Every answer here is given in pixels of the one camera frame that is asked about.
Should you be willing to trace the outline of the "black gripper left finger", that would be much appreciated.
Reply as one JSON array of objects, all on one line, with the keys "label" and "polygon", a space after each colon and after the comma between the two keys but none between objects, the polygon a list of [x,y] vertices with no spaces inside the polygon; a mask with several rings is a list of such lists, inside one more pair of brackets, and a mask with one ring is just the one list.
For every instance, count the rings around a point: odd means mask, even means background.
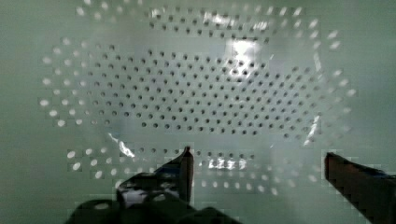
[{"label": "black gripper left finger", "polygon": [[114,200],[81,203],[64,224],[242,224],[214,207],[191,206],[193,164],[186,146],[154,172],[120,183]]}]

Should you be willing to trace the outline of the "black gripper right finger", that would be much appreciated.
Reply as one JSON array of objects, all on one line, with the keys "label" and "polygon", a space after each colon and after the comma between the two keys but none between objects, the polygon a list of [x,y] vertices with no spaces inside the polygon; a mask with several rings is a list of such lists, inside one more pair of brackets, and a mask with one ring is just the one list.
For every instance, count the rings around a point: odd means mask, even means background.
[{"label": "black gripper right finger", "polygon": [[395,176],[329,152],[325,178],[372,224],[395,224]]}]

